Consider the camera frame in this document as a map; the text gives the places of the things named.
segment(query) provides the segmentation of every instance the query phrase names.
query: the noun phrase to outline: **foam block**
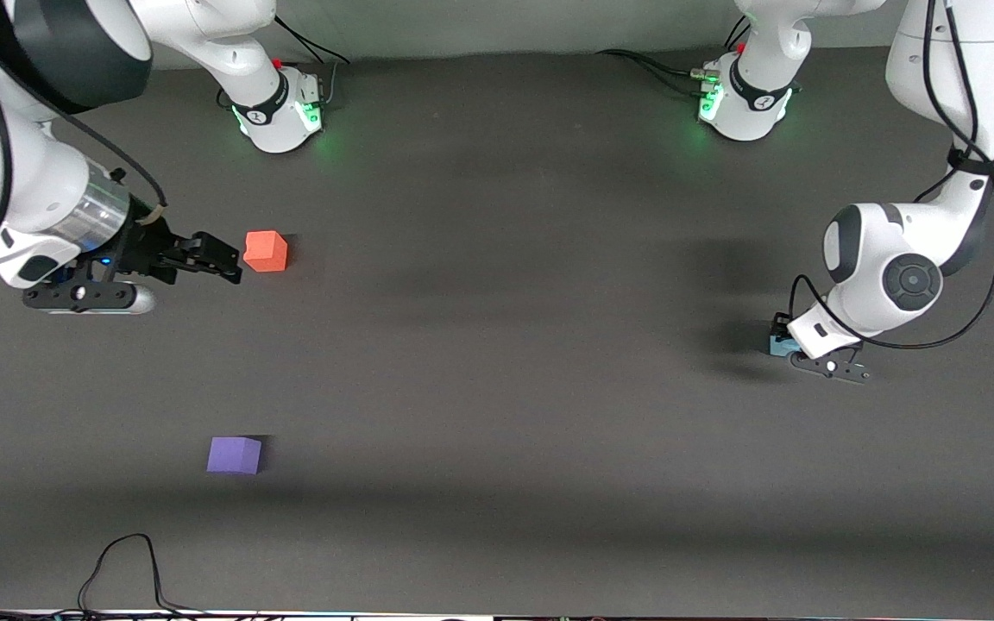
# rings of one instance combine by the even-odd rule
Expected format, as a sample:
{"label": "foam block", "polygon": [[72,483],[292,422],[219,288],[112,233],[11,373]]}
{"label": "foam block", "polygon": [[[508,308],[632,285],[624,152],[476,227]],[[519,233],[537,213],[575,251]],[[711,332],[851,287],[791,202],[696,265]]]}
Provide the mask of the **foam block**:
{"label": "foam block", "polygon": [[214,437],[205,472],[255,474],[260,472],[259,440],[251,437]]}
{"label": "foam block", "polygon": [[286,240],[277,231],[249,231],[244,237],[244,263],[256,272],[286,268]]}

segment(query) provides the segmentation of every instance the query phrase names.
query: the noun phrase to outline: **blue object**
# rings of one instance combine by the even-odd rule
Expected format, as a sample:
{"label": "blue object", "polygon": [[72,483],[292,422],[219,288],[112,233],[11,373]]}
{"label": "blue object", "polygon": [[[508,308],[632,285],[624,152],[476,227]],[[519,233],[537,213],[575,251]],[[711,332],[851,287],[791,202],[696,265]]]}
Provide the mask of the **blue object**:
{"label": "blue object", "polygon": [[255,474],[260,472],[259,440],[251,437],[214,437],[210,443],[210,460],[205,472],[218,474]]}
{"label": "blue object", "polygon": [[800,343],[796,342],[796,339],[770,336],[770,356],[784,358],[790,356],[790,354],[795,354],[796,351],[802,351]]}

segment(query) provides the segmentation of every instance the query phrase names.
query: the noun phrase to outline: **green led light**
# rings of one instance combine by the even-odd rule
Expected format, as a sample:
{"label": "green led light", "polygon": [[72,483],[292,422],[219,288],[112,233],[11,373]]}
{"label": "green led light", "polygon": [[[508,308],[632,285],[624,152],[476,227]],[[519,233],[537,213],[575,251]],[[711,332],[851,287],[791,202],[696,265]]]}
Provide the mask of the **green led light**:
{"label": "green led light", "polygon": [[715,113],[719,110],[719,104],[723,101],[723,86],[717,84],[710,93],[705,95],[705,102],[701,104],[701,118],[707,122],[713,121]]}
{"label": "green led light", "polygon": [[305,129],[311,133],[320,129],[320,109],[316,103],[301,103],[299,106],[295,106],[295,110],[299,114],[301,123],[305,125]]}
{"label": "green led light", "polygon": [[236,122],[240,123],[241,133],[245,134],[245,136],[248,136],[248,129],[244,127],[244,119],[241,118],[240,113],[236,111],[236,106],[230,106],[230,110],[232,110],[232,115],[236,117]]}
{"label": "green led light", "polygon": [[777,120],[781,121],[784,118],[784,113],[789,109],[789,99],[792,97],[792,88],[789,88],[784,94],[784,103],[781,103],[781,110],[777,112]]}

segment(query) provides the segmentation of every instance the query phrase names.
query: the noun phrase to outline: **white wall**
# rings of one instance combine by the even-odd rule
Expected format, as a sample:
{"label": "white wall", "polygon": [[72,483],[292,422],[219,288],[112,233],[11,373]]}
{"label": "white wall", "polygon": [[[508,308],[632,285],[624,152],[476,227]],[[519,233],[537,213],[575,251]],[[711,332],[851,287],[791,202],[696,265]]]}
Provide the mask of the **white wall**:
{"label": "white wall", "polygon": [[[863,16],[811,20],[815,44],[888,46],[906,4],[889,0]],[[715,46],[739,12],[731,0],[279,0],[279,16],[352,59],[415,59]],[[276,25],[255,36],[273,56],[309,59]],[[157,66],[191,64],[160,50]]]}

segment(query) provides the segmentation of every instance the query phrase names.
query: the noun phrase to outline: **cable clip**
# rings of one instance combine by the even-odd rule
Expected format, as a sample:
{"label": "cable clip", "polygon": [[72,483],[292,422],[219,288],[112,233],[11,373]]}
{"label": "cable clip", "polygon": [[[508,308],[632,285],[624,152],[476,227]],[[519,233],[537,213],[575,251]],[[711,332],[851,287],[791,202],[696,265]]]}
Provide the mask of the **cable clip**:
{"label": "cable clip", "polygon": [[950,147],[950,153],[946,156],[946,163],[950,168],[959,170],[962,173],[983,174],[985,177],[994,179],[994,159],[992,161],[982,161],[969,157],[969,154],[962,150]]}

